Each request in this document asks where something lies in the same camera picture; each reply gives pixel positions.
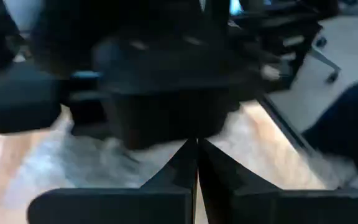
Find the wooden floor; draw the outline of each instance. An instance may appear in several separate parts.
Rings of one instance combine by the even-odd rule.
[[[64,121],[66,119],[67,117],[62,118],[61,122],[66,122]],[[60,131],[58,135],[64,135],[62,130]],[[51,141],[48,136],[52,134],[56,134],[56,131],[0,136],[1,224],[26,223],[25,210],[32,198],[48,188],[68,186],[66,182],[63,183],[58,177],[53,176],[54,174],[48,174],[48,170],[42,173],[46,179],[49,179],[48,187],[39,184],[38,181],[42,182],[44,177],[32,177],[36,172],[31,170],[36,169],[37,165],[26,163],[32,157],[29,156],[30,150],[34,152],[47,146],[48,141]],[[210,141],[243,166],[281,188],[326,188],[257,103],[248,103],[240,111],[230,114],[223,133],[211,138]],[[18,174],[18,170],[24,166],[32,166],[28,170],[29,173]],[[207,223],[200,193],[198,193],[196,222]]]

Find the chair wheel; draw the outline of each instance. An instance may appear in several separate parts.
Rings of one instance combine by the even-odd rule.
[[[326,83],[332,84],[338,79],[339,73],[338,72],[332,72],[328,78],[326,79]]]
[[[316,42],[316,46],[317,46],[318,48],[323,48],[323,47],[326,46],[326,44],[327,44],[327,39],[326,39],[325,37],[321,37],[321,38],[318,39],[317,42]]]

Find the caster wheel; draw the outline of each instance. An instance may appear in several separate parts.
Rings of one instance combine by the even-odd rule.
[[[332,72],[326,79],[326,83],[333,84],[338,79],[338,76],[339,76],[338,72]]]
[[[326,44],[327,44],[327,39],[325,37],[322,37],[322,38],[318,39],[317,42],[316,42],[316,46],[318,48],[323,48],[323,47],[326,46]]]

